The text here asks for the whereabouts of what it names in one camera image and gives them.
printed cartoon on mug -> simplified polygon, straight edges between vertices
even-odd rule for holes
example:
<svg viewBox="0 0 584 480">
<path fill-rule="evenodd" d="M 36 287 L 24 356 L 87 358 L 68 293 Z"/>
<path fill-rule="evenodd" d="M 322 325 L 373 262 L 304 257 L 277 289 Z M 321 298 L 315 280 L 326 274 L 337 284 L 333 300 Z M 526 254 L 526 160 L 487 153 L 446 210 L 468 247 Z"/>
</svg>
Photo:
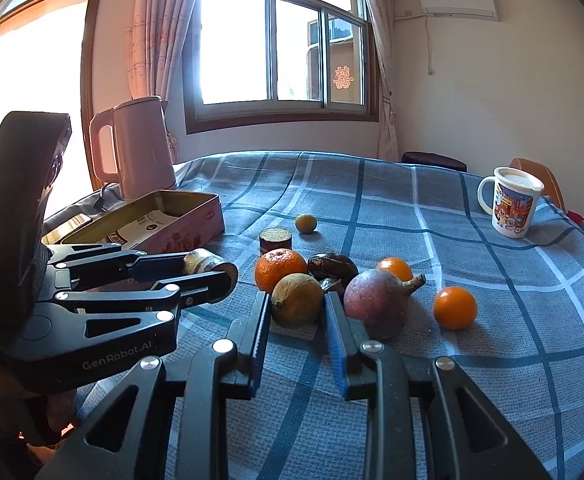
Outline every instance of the printed cartoon on mug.
<svg viewBox="0 0 584 480">
<path fill-rule="evenodd" d="M 497 183 L 494 216 L 501 227 L 518 234 L 528 221 L 533 202 L 534 198 L 530 195 L 517 193 Z"/>
</svg>

blue gripper pad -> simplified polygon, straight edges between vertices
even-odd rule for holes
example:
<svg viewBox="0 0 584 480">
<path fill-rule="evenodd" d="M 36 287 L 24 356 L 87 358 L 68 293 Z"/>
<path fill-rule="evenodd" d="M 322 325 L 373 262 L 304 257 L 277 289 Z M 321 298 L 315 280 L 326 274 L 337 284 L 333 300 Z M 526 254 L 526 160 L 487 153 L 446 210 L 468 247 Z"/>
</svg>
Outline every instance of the blue gripper pad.
<svg viewBox="0 0 584 480">
<path fill-rule="evenodd" d="M 258 325 L 255 327 L 256 333 L 249 372 L 248 389 L 252 397 L 256 396 L 256 391 L 261 386 L 261 376 L 265 362 L 265 348 L 267 347 L 267 336 L 269 334 L 269 322 L 271 319 L 269 311 L 272 307 L 270 297 L 265 292 L 259 292 L 254 303 L 254 310 L 258 304 L 262 305 L 262 308 L 260 309 Z"/>
<path fill-rule="evenodd" d="M 326 294 L 323 300 L 323 312 L 334 382 L 341 395 L 349 399 L 351 393 L 350 375 L 360 373 L 358 347 L 338 294 L 335 292 Z"/>
</svg>

white wall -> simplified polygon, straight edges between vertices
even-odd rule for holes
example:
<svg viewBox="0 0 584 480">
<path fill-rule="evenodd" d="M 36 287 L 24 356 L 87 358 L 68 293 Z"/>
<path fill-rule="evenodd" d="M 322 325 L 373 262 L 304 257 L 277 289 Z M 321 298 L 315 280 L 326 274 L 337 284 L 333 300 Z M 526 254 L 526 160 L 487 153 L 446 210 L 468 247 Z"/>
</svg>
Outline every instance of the white wall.
<svg viewBox="0 0 584 480">
<path fill-rule="evenodd" d="M 549 166 L 584 215 L 584 8 L 578 0 L 495 0 L 501 23 L 397 22 L 393 107 L 402 151 L 441 153 L 491 174 L 521 156 Z M 422 12 L 398 0 L 397 13 Z"/>
<path fill-rule="evenodd" d="M 100 0 L 92 66 L 94 112 L 132 98 L 124 50 L 133 13 L 134 0 Z M 186 135 L 182 94 L 181 70 L 178 70 L 166 120 L 169 131 L 179 142 L 181 160 L 236 150 L 313 150 L 358 156 L 377 153 L 378 123 L 361 121 L 259 124 Z"/>
</svg>

power cord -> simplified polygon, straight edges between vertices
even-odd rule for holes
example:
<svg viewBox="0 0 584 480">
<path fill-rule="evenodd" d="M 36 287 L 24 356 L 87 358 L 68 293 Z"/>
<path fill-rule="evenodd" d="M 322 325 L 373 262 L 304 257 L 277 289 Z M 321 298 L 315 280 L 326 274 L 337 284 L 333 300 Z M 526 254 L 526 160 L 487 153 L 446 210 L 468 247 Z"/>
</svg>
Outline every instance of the power cord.
<svg viewBox="0 0 584 480">
<path fill-rule="evenodd" d="M 399 16 L 395 18 L 395 22 L 402 22 L 405 20 L 414 20 L 416 18 L 425 18 L 425 33 L 427 34 L 427 75 L 434 74 L 434 70 L 432 70 L 432 46 L 431 46 L 431 34 L 429 31 L 429 16 L 425 12 L 421 12 L 420 14 L 407 14 L 406 16 Z"/>
<path fill-rule="evenodd" d="M 109 211 L 109 206 L 105 203 L 104 192 L 105 192 L 105 188 L 107 188 L 108 186 L 113 186 L 114 184 L 116 184 L 116 183 L 115 182 L 106 182 L 103 185 L 103 187 L 100 188 L 100 195 L 96 199 L 96 202 L 94 202 L 94 209 L 98 209 L 99 211 L 103 211 L 103 212 Z M 123 200 L 116 191 L 114 191 L 113 189 L 111 191 L 114 194 L 114 196 L 117 198 L 117 200 Z"/>
</svg>

small orange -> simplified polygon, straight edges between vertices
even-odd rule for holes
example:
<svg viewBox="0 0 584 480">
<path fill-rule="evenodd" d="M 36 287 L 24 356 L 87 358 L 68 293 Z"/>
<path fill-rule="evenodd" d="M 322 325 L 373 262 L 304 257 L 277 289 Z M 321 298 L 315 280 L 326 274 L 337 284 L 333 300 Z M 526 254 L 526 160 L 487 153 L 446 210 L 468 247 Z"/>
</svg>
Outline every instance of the small orange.
<svg viewBox="0 0 584 480">
<path fill-rule="evenodd" d="M 473 295 L 459 286 L 442 288 L 434 298 L 434 319 L 448 330 L 469 327 L 477 313 Z"/>
<path fill-rule="evenodd" d="M 409 282 L 414 277 L 409 265 L 400 258 L 386 258 L 376 264 L 377 269 L 387 270 L 402 282 Z"/>
<path fill-rule="evenodd" d="M 282 278 L 295 272 L 307 274 L 305 259 L 291 249 L 274 249 L 257 260 L 254 280 L 259 290 L 271 294 Z"/>
</svg>

